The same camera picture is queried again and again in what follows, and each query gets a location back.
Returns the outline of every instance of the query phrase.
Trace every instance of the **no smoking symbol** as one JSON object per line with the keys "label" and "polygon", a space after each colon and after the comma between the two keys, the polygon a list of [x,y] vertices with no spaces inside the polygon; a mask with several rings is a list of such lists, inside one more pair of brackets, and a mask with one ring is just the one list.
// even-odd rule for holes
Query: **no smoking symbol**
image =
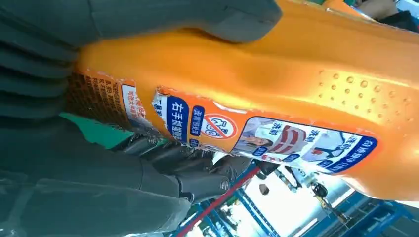
{"label": "no smoking symbol", "polygon": [[202,133],[216,139],[227,139],[237,133],[235,123],[224,115],[207,114],[204,116]]}

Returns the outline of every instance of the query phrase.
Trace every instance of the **red pole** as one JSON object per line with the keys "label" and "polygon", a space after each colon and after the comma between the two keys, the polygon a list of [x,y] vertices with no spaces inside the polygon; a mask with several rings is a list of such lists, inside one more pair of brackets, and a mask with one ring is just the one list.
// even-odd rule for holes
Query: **red pole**
{"label": "red pole", "polygon": [[233,187],[231,187],[224,195],[220,196],[219,199],[211,203],[211,205],[209,205],[207,209],[205,209],[201,214],[199,214],[196,218],[194,218],[187,226],[185,226],[185,228],[181,232],[179,232],[176,235],[176,237],[185,236],[186,233],[188,233],[199,220],[201,220],[204,216],[208,215],[208,213],[214,210],[214,208],[221,205],[229,196],[231,196],[234,193],[236,189],[240,188],[243,185],[243,183],[246,182],[246,180],[252,178],[255,174],[257,174],[259,170],[260,168],[255,166],[255,168],[252,169],[245,177],[237,181],[237,183]]}

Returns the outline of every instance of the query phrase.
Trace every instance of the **orange plastic shell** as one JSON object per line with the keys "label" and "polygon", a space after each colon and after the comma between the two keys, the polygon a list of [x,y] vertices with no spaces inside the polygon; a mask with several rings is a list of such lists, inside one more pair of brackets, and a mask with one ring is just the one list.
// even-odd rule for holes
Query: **orange plastic shell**
{"label": "orange plastic shell", "polygon": [[299,1],[262,39],[229,44],[181,30],[86,47],[77,71],[133,80],[146,119],[170,136],[160,86],[235,109],[365,134],[373,152],[341,177],[375,198],[419,201],[419,35]]}

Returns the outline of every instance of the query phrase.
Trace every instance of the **white label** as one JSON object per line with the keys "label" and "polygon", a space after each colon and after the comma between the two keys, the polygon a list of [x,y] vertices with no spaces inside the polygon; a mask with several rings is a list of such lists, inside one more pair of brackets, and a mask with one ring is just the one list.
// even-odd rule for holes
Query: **white label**
{"label": "white label", "polygon": [[337,173],[360,162],[376,145],[373,137],[253,117],[247,121],[233,153]]}
{"label": "white label", "polygon": [[126,115],[129,122],[134,127],[140,127],[144,123],[145,109],[137,95],[134,86],[122,85],[122,98],[125,106]]}

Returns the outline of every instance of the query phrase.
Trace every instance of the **warning sticker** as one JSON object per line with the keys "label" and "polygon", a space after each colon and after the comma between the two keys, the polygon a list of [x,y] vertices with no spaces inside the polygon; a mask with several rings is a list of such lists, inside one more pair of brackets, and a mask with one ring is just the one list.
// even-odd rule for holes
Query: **warning sticker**
{"label": "warning sticker", "polygon": [[134,86],[122,85],[122,98],[129,122],[138,127],[145,117],[145,109],[138,98],[137,89]]}
{"label": "warning sticker", "polygon": [[377,145],[373,137],[271,118],[250,118],[233,153],[294,167],[317,166],[324,173],[346,170]]}
{"label": "warning sticker", "polygon": [[68,112],[141,134],[158,136],[159,132],[145,119],[135,83],[115,79],[105,73],[73,73],[69,80]]}
{"label": "warning sticker", "polygon": [[234,122],[223,115],[209,114],[204,116],[201,131],[209,137],[216,139],[226,139],[233,137],[237,133]]}
{"label": "warning sticker", "polygon": [[153,106],[173,138],[185,145],[324,173],[349,169],[378,145],[360,129],[229,108],[165,87],[158,88]]}

